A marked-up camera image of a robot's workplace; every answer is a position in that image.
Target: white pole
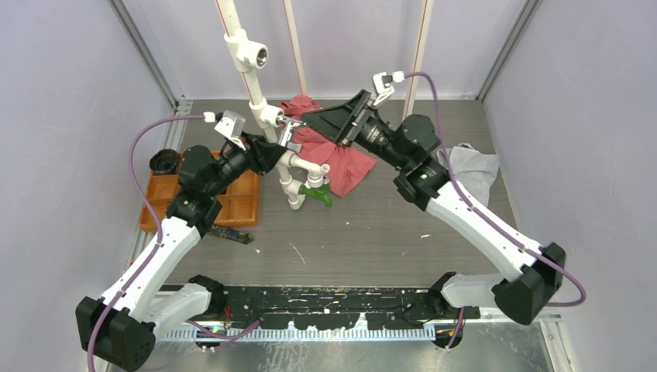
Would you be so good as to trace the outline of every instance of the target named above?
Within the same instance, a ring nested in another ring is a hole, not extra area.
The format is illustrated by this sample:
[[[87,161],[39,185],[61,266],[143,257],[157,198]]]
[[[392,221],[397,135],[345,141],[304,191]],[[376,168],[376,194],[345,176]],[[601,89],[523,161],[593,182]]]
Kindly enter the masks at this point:
[[[422,17],[420,19],[420,34],[418,36],[418,47],[415,50],[415,59],[413,61],[413,72],[422,69],[422,60],[425,57],[425,45],[427,43],[427,36],[429,31],[429,23],[431,21],[433,10],[433,0],[425,0],[425,7],[422,10]],[[411,77],[411,86],[408,89],[406,102],[404,103],[404,114],[401,119],[406,119],[407,116],[413,113],[413,105],[415,103],[415,91],[418,89],[418,79]]]
[[[294,65],[297,68],[299,78],[299,89],[303,95],[308,95],[308,86],[306,85],[306,74],[304,64],[301,60],[301,49],[299,47],[299,35],[297,34],[297,23],[294,21],[294,10],[292,9],[291,0],[283,0],[285,9],[285,19],[287,20],[287,30],[290,31],[290,41],[292,42],[292,54],[294,55]]]
[[[225,39],[227,39],[227,41],[235,37],[243,37],[246,39],[246,32],[239,24],[235,2],[233,0],[215,0],[215,4],[217,5],[217,10],[222,18],[222,24],[225,30]],[[237,60],[237,48],[229,43],[229,50],[233,60]],[[253,67],[248,67],[245,64],[240,64],[238,61],[236,62],[236,67],[239,72],[242,73],[246,91],[249,93],[249,106],[253,111],[253,116],[255,117],[258,126],[265,132],[267,142],[276,143],[276,131],[271,124],[263,121],[261,115],[263,110],[266,108],[265,106],[267,106],[267,100],[264,99],[263,93],[260,90],[260,83],[258,82],[256,69]],[[290,206],[293,208],[301,207],[301,204],[305,199],[305,195],[299,195],[298,192],[294,192],[293,188],[286,188],[284,186],[292,182],[290,171],[287,169],[287,167],[280,163],[277,164],[276,169],[280,175],[280,183],[283,185],[283,190],[288,196]]]

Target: black motor joint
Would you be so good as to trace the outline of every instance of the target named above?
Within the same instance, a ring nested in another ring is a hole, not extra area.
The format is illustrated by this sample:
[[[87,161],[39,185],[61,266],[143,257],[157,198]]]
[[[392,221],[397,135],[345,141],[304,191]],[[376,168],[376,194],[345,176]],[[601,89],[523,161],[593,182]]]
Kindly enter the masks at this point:
[[[370,96],[362,90],[343,105],[305,113],[301,120],[333,143],[358,143],[394,167],[399,171],[394,183],[402,197],[425,210],[428,200],[449,181],[447,170],[432,157],[440,144],[433,122],[414,114],[392,130],[368,106]]]
[[[268,143],[263,136],[243,133],[241,140],[246,150],[230,143],[218,159],[205,146],[197,145],[184,151],[178,171],[181,189],[169,204],[167,217],[187,221],[188,226],[195,226],[203,236],[222,208],[216,195],[246,171],[270,172],[287,151],[276,143]]]

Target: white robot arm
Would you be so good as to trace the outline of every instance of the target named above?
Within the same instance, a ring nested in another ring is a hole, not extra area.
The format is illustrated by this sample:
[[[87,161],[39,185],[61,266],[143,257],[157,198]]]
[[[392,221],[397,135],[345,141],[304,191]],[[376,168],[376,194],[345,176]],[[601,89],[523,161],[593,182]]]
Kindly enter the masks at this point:
[[[217,119],[212,113],[206,118]],[[201,275],[190,279],[169,298],[155,303],[153,299],[178,262],[212,227],[222,207],[216,195],[245,171],[268,173],[287,152],[285,147],[268,143],[262,136],[243,133],[243,123],[244,118],[234,112],[219,116],[215,129],[226,136],[230,146],[218,159],[204,146],[185,150],[178,171],[181,190],[167,207],[160,245],[154,238],[100,298],[85,297],[76,307],[84,350],[89,349],[93,329],[105,312],[107,317],[94,342],[94,355],[127,371],[137,370],[146,362],[155,342],[170,330],[196,315],[223,312],[223,285]],[[150,261],[143,267],[147,257],[151,257]],[[140,267],[143,271],[124,290]],[[123,295],[115,299],[117,293]]]
[[[379,117],[377,107],[394,91],[392,83],[403,77],[400,73],[375,75],[377,99],[363,90],[343,105],[303,114],[301,120],[278,118],[286,126],[279,143],[267,143],[262,136],[242,133],[243,118],[225,113],[226,119],[217,130],[229,138],[229,152],[215,160],[203,146],[185,151],[179,170],[181,191],[162,222],[162,243],[129,291],[110,309],[96,339],[94,355],[127,371],[136,370],[146,361],[154,343],[170,330],[196,315],[218,315],[223,311],[227,302],[223,285],[202,276],[190,279],[190,283],[162,301],[153,303],[153,299],[178,262],[212,227],[221,208],[215,195],[246,170],[260,174],[271,171],[291,147],[294,129],[303,126],[339,146],[358,143],[389,163],[399,171],[394,183],[407,202],[447,222],[499,270],[491,275],[442,275],[428,289],[428,306],[424,306],[434,317],[453,314],[458,308],[498,307],[514,321],[529,324],[561,285],[562,275],[544,261],[563,267],[563,249],[554,243],[543,247],[523,236],[452,180],[432,156],[439,138],[428,117],[410,115],[398,129],[388,127]],[[76,317],[84,350],[88,349],[91,331],[99,314],[110,305],[110,298],[121,291],[154,249],[155,239],[99,299],[86,297],[78,305]]]

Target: gray tabletop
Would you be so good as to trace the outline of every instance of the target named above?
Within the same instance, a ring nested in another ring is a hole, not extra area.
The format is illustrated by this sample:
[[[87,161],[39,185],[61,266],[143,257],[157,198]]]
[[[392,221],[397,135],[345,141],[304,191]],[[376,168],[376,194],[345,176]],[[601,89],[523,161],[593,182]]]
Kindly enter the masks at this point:
[[[319,102],[324,107],[339,103]],[[399,122],[402,108],[402,101],[387,102],[381,116]],[[247,118],[246,131],[261,133],[249,120],[252,116],[246,101],[197,101],[192,113],[226,109]],[[479,102],[446,101],[441,110],[447,146],[466,142],[483,153],[493,153]],[[415,113],[435,120],[432,102],[416,102]],[[191,122],[182,148],[195,144],[215,150],[223,138],[211,126]],[[293,169],[292,174],[305,179],[302,170]],[[244,229],[255,241],[242,245],[206,236],[177,265],[169,282],[183,283],[203,274],[224,284],[424,287],[446,271],[494,272],[494,266],[460,234],[405,202],[393,185],[395,176],[394,169],[379,162],[347,196],[335,197],[333,208],[308,199],[300,210],[293,211],[274,171],[262,180],[259,225]],[[499,175],[489,207],[514,226]]]

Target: debris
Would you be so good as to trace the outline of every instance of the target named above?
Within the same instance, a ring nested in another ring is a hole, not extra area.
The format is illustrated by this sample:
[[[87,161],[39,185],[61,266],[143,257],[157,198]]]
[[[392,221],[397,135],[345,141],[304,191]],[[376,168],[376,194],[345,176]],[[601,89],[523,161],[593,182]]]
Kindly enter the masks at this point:
[[[301,255],[301,252],[299,252],[299,250],[297,249],[297,247],[294,246],[292,243],[290,243],[290,245],[292,246],[292,248],[294,248],[294,250],[297,251],[297,254],[299,255],[299,257],[301,257],[301,260],[304,261],[304,265],[305,265],[305,264],[306,264],[306,260],[304,260],[304,257]]]

